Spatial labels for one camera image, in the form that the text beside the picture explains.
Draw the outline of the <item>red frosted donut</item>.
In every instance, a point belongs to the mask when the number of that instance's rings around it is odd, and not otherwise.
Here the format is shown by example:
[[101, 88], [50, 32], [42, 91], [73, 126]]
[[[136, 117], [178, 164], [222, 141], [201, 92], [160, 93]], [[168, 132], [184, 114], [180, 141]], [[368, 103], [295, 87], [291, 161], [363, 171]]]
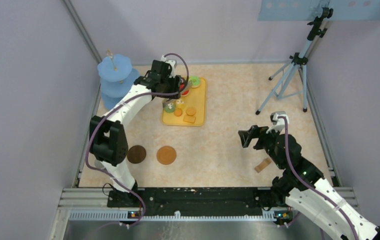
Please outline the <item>red frosted donut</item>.
[[187, 89], [184, 89], [182, 92], [181, 92], [181, 97], [186, 97], [187, 95], [189, 95], [189, 92], [190, 92], [190, 89], [187, 88]]

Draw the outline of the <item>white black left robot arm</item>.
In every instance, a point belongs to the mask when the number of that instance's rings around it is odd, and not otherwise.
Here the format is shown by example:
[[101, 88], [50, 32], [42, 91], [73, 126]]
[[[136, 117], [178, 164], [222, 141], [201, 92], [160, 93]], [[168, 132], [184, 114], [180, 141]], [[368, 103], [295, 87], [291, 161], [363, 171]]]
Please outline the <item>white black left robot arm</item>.
[[177, 99], [181, 95], [180, 75], [175, 72], [175, 60], [162, 57], [154, 60], [151, 69], [139, 76], [123, 99], [103, 116], [90, 121], [87, 154], [92, 154], [103, 165], [101, 172], [113, 181], [120, 192], [119, 200], [127, 207], [138, 201], [136, 180], [126, 163], [129, 150], [126, 128], [136, 115], [154, 98]]

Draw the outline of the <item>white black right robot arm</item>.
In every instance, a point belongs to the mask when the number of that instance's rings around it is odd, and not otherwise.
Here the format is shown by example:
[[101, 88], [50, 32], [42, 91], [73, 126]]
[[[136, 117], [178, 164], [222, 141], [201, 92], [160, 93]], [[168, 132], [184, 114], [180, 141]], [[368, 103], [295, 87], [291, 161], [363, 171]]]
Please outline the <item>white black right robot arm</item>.
[[256, 139], [255, 150], [264, 150], [283, 170], [272, 181], [271, 200], [306, 216], [334, 240], [380, 240], [380, 226], [368, 221], [343, 198], [324, 174], [301, 154], [302, 147], [288, 134], [266, 126], [251, 126], [238, 135], [243, 148]]

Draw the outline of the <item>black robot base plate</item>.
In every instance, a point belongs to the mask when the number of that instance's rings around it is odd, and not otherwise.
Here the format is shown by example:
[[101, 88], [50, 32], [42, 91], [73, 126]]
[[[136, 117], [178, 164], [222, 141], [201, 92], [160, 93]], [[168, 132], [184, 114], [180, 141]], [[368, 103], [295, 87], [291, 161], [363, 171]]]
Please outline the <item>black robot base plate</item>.
[[109, 208], [134, 208], [145, 211], [146, 217], [260, 216], [267, 210], [288, 210], [268, 187], [146, 187], [137, 195], [111, 190]]

